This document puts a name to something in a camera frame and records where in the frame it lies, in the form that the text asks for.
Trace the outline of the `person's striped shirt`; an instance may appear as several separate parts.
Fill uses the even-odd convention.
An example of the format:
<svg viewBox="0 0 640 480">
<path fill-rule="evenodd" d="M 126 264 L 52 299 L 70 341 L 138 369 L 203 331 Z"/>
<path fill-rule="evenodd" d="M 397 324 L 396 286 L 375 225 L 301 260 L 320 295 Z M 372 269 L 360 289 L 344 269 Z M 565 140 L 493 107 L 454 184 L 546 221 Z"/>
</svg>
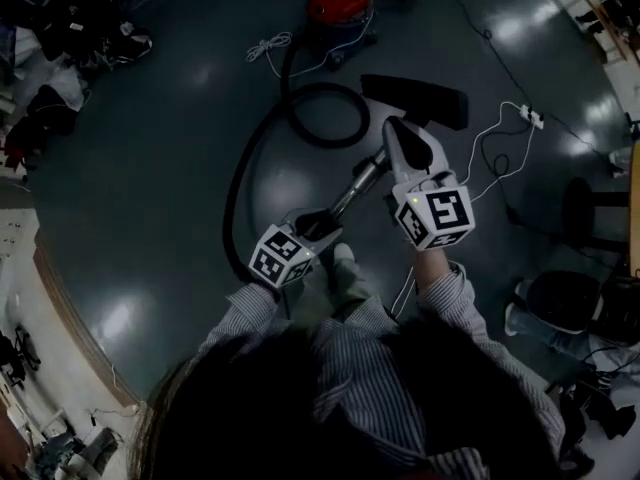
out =
<svg viewBox="0 0 640 480">
<path fill-rule="evenodd" d="M 562 417 L 493 340 L 464 268 L 400 323 L 370 296 L 345 320 L 277 321 L 249 284 L 174 399 L 223 480 L 561 480 Z"/>
</svg>

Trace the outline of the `black office chair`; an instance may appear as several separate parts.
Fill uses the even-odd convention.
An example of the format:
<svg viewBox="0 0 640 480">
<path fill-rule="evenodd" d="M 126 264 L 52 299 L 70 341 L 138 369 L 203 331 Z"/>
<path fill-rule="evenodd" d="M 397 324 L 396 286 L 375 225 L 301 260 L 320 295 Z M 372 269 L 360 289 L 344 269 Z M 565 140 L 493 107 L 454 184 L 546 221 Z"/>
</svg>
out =
<svg viewBox="0 0 640 480">
<path fill-rule="evenodd" d="M 0 373 L 3 367 L 10 368 L 8 378 L 12 387 L 23 389 L 27 377 L 26 369 L 37 372 L 40 365 L 41 360 L 35 353 L 31 335 L 22 325 L 15 327 L 14 340 L 0 331 Z"/>
</svg>

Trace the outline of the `orange wooden table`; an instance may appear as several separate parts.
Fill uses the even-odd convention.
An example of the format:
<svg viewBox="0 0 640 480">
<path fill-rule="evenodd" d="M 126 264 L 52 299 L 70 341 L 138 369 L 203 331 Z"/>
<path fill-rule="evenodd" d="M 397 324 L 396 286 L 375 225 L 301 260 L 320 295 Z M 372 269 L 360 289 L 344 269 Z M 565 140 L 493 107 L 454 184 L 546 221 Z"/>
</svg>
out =
<svg viewBox="0 0 640 480">
<path fill-rule="evenodd" d="M 640 279 L 640 139 L 632 148 L 629 196 L 629 267 Z"/>
</svg>

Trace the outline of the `black vacuum floor nozzle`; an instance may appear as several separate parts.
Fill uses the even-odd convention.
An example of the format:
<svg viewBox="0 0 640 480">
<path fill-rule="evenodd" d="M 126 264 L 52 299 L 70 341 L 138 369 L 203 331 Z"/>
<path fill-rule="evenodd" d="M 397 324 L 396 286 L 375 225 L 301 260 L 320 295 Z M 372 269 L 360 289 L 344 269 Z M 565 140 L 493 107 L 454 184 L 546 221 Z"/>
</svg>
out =
<svg viewBox="0 0 640 480">
<path fill-rule="evenodd" d="M 454 131 L 468 127 L 469 101 L 462 91 L 378 74 L 363 74 L 360 81 L 365 98 L 404 111 L 405 119 L 418 126 L 433 121 Z"/>
</svg>

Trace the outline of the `red vacuum cleaner canister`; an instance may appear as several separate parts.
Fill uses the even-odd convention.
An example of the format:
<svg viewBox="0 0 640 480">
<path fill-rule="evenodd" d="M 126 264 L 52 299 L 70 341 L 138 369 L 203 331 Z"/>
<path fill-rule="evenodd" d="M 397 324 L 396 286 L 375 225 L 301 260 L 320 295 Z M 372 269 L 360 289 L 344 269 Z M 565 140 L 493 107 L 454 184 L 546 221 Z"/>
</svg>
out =
<svg viewBox="0 0 640 480">
<path fill-rule="evenodd" d="M 377 43 L 373 0 L 308 0 L 303 35 L 321 65 L 338 70 L 359 48 Z"/>
</svg>

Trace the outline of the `pile of dark clothes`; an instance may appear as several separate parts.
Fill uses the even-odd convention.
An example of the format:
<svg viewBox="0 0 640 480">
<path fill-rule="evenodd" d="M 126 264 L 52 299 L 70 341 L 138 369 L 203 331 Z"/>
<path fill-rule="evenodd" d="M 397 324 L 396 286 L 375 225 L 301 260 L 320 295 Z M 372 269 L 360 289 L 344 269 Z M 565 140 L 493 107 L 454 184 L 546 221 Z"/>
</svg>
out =
<svg viewBox="0 0 640 480">
<path fill-rule="evenodd" d="M 130 14 L 148 0 L 0 0 L 0 167 L 30 170 L 49 138 L 70 134 L 90 80 Z"/>
</svg>

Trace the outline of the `white drawer cabinet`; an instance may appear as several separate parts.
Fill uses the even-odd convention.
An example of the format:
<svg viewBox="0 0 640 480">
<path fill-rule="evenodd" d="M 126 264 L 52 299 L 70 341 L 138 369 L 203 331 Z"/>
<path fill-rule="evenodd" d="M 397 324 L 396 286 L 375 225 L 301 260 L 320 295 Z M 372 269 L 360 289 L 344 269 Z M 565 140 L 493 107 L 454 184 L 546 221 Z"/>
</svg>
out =
<svg viewBox="0 0 640 480">
<path fill-rule="evenodd" d="M 0 176 L 0 271 L 22 242 L 35 207 L 24 182 Z"/>
</svg>

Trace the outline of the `black white striped garment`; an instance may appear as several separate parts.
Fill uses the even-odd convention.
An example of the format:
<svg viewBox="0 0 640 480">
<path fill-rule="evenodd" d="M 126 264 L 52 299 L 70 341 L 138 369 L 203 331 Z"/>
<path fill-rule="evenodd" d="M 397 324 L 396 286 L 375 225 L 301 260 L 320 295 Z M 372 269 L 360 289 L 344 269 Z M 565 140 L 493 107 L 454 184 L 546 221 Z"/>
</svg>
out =
<svg viewBox="0 0 640 480">
<path fill-rule="evenodd" d="M 152 40 L 147 29 L 133 28 L 124 33 L 119 30 L 105 45 L 105 57 L 109 64 L 131 64 L 148 54 Z"/>
</svg>

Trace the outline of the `metal vacuum wand tube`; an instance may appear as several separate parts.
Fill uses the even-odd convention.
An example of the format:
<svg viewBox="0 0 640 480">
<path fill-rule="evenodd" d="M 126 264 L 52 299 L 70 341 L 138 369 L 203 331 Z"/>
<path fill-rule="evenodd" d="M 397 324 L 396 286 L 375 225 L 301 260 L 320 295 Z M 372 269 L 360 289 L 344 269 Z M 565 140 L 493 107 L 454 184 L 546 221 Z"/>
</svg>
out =
<svg viewBox="0 0 640 480">
<path fill-rule="evenodd" d="M 303 238 L 316 242 L 341 227 L 347 209 L 364 196 L 389 170 L 384 147 L 366 157 L 353 169 L 348 187 L 328 209 L 308 211 L 294 220 L 296 232 Z"/>
</svg>

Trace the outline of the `white power strip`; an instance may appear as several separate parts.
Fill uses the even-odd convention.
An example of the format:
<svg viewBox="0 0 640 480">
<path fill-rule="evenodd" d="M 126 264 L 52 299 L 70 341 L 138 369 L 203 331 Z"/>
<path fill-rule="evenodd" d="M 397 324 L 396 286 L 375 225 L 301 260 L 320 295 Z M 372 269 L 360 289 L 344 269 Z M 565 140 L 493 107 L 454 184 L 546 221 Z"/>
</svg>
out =
<svg viewBox="0 0 640 480">
<path fill-rule="evenodd" d="M 529 122 L 533 127 L 539 130 L 544 129 L 544 116 L 534 111 L 531 106 L 523 104 L 520 107 L 520 116 L 523 120 Z"/>
</svg>

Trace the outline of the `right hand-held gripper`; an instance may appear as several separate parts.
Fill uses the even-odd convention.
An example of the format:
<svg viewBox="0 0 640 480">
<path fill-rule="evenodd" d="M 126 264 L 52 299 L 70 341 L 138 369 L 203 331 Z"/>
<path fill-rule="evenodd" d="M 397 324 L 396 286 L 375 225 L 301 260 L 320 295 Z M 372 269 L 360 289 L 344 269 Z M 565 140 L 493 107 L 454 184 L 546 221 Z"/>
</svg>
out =
<svg viewBox="0 0 640 480">
<path fill-rule="evenodd" d="M 474 230 L 471 199 L 448 170 L 441 143 L 417 124 L 395 117 L 385 120 L 382 138 L 395 179 L 403 179 L 403 171 L 440 172 L 392 188 L 397 203 L 394 218 L 415 250 L 441 249 L 462 241 Z"/>
</svg>

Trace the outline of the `black stool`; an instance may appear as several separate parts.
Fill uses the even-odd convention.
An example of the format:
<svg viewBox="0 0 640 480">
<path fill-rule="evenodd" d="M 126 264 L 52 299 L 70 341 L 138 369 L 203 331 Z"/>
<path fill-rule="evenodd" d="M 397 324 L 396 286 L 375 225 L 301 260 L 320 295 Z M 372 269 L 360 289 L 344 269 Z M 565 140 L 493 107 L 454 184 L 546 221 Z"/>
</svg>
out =
<svg viewBox="0 0 640 480">
<path fill-rule="evenodd" d="M 562 202 L 564 237 L 570 246 L 613 252 L 627 257 L 629 243 L 599 238 L 594 235 L 597 208 L 629 208 L 630 193 L 593 191 L 583 178 L 573 178 L 567 185 Z"/>
</svg>

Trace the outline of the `person's right forearm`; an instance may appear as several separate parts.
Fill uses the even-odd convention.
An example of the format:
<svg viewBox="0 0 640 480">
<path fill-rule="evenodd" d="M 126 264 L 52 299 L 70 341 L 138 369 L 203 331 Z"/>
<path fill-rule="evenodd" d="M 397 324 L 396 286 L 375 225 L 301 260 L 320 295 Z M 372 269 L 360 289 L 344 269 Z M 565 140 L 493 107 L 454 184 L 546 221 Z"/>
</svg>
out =
<svg viewBox="0 0 640 480">
<path fill-rule="evenodd" d="M 417 293 L 428 289 L 440 278 L 451 273 L 451 268 L 443 249 L 417 251 L 414 256 L 413 273 Z"/>
</svg>

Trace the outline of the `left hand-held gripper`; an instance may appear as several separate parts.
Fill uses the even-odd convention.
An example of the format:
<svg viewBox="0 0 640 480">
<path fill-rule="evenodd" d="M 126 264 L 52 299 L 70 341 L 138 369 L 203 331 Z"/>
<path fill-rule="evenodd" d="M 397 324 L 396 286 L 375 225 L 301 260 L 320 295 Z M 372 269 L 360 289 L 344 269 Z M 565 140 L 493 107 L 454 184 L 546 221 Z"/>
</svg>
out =
<svg viewBox="0 0 640 480">
<path fill-rule="evenodd" d="M 312 263 L 342 235 L 343 228 L 325 233 L 310 242 L 295 234 L 294 228 L 312 228 L 328 215 L 326 208 L 291 210 L 285 222 L 272 224 L 258 240 L 249 269 L 271 287 L 284 287 L 301 280 Z"/>
</svg>

